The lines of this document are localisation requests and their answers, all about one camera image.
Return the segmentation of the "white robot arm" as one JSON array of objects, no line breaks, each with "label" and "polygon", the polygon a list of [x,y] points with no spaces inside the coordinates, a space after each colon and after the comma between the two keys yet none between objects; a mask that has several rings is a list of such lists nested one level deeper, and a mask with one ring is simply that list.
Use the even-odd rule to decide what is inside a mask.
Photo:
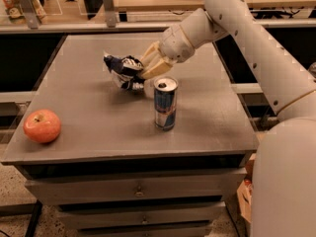
[{"label": "white robot arm", "polygon": [[245,0],[204,0],[150,45],[141,75],[164,73],[225,35],[235,40],[278,118],[256,153],[251,237],[316,237],[316,81],[256,22]]}]

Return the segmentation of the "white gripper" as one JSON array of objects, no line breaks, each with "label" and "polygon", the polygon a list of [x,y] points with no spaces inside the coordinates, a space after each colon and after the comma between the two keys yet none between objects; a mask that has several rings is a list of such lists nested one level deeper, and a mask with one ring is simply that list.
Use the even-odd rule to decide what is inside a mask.
[{"label": "white gripper", "polygon": [[171,26],[163,33],[160,42],[151,43],[142,55],[140,61],[144,69],[138,74],[141,79],[151,79],[173,67],[172,62],[161,58],[161,53],[174,62],[183,63],[195,54],[195,48],[180,25]]}]

